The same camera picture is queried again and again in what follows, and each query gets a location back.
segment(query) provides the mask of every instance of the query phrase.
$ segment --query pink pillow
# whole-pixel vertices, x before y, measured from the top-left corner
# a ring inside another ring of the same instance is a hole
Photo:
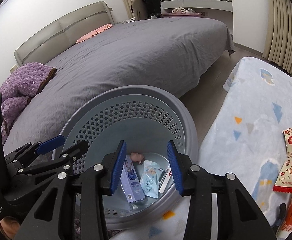
[[[85,34],[83,37],[81,37],[79,40],[77,40],[76,44],[83,42],[85,40],[88,40],[88,39],[92,38],[93,36],[96,36],[98,33],[102,33],[111,27],[113,27],[113,25],[111,23],[108,23],[102,27],[99,27],[98,29],[95,29],[92,32]]]

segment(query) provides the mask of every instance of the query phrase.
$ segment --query wall outlet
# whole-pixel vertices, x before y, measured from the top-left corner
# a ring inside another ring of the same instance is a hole
[[[14,65],[14,66],[12,67],[12,69],[10,70],[10,73],[12,74],[17,68],[18,68],[17,65]]]

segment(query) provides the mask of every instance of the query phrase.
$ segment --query silver pivot bolt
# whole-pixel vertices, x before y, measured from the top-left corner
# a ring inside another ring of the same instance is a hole
[[[199,171],[200,170],[200,167],[198,166],[198,165],[191,165],[190,166],[190,169],[192,170],[192,171]]]
[[[67,177],[67,173],[66,172],[61,172],[61,173],[58,174],[58,178],[59,179],[64,179],[66,177]]]
[[[94,170],[95,170],[95,171],[101,171],[103,168],[104,168],[104,166],[101,165],[101,164],[96,164],[96,165],[94,166]]]
[[[226,177],[227,179],[230,179],[230,180],[234,180],[236,178],[235,174],[232,174],[232,173],[227,173]]]

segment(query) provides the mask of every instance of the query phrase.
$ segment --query headboard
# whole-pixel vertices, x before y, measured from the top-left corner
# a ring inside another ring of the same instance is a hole
[[[47,25],[16,49],[17,64],[46,64],[73,46],[80,37],[108,23],[114,24],[104,1],[79,8]]]

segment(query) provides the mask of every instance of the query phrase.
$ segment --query purple box on windowsill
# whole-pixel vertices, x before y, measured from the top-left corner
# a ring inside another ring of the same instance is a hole
[[[144,191],[140,186],[139,179],[129,155],[126,156],[120,181],[129,203],[145,199]]]

